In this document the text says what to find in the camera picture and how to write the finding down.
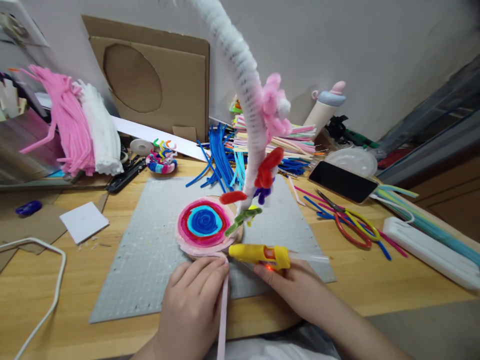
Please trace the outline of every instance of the colorful spiral disc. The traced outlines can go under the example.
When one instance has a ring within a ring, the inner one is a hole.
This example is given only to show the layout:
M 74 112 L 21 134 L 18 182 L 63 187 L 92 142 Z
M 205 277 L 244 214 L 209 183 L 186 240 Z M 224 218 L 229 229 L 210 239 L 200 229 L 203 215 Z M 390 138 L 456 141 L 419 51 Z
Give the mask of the colorful spiral disc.
M 193 256 L 221 251 L 237 237 L 224 235 L 234 217 L 232 210 L 215 197 L 191 202 L 178 216 L 176 237 L 180 248 Z

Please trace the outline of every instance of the yellow glue gun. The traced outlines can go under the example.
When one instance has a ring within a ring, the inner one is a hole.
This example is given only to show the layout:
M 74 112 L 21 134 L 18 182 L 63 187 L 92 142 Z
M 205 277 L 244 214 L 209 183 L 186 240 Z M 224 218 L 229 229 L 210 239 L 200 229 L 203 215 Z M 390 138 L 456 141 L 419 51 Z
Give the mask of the yellow glue gun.
M 263 264 L 273 270 L 289 269 L 289 250 L 285 246 L 268 247 L 258 244 L 235 244 L 228 255 L 244 263 Z
M 306 260 L 329 264 L 328 256 L 301 254 L 288 250 L 285 246 L 260 244 L 235 244 L 228 248 L 228 255 L 244 263 L 263 264 L 275 271 L 290 268 L 290 259 Z

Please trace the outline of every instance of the scissors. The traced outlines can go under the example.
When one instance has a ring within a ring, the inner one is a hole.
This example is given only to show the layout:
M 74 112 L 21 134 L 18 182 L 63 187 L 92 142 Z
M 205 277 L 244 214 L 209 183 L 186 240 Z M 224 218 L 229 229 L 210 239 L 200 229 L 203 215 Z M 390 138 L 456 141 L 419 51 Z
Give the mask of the scissors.
M 351 210 L 338 206 L 337 204 L 332 202 L 327 196 L 325 196 L 320 190 L 317 189 L 316 192 L 333 209 L 333 215 L 335 217 L 336 227 L 338 228 L 338 230 L 340 230 L 341 234 L 349 242 L 351 242 L 354 245 L 357 245 L 362 249 L 370 249 L 372 247 L 372 240 L 379 241 L 381 239 L 378 230 L 375 227 L 373 227 L 373 225 L 363 216 L 357 214 L 356 212 L 353 212 Z M 355 218 L 359 219 L 364 224 L 368 225 L 373 231 L 373 235 L 369 234 L 366 230 L 364 230 L 364 228 L 359 224 L 359 222 Z M 357 235 L 360 236 L 363 242 L 360 242 L 354 239 L 352 236 L 350 236 L 342 226 L 342 221 L 344 224 L 350 227 L 355 233 L 357 233 Z

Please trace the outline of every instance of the wooden cabinet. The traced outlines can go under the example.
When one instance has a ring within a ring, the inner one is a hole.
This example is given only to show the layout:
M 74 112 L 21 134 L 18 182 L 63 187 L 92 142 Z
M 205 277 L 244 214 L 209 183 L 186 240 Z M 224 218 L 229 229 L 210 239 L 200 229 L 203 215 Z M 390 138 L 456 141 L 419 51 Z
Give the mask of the wooden cabinet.
M 480 243 L 480 156 L 410 190 L 413 203 Z

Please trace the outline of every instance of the gray cutting mat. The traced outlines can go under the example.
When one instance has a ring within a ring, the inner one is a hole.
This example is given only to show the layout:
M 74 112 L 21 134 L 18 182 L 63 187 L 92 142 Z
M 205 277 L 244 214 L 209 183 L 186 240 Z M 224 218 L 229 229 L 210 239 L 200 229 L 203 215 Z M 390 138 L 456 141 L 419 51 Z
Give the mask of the gray cutting mat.
M 189 188 L 193 177 L 151 178 L 145 185 L 130 223 L 123 234 L 103 288 L 90 315 L 90 323 L 157 313 L 170 274 L 189 261 L 175 238 L 180 211 L 190 202 L 221 195 L 217 184 Z M 263 213 L 245 226 L 243 243 L 286 246 L 298 253 L 323 255 L 284 178 L 276 177 Z M 329 264 L 312 262 L 323 281 L 336 281 Z M 265 294 L 271 289 L 244 264 L 230 261 L 231 298 Z

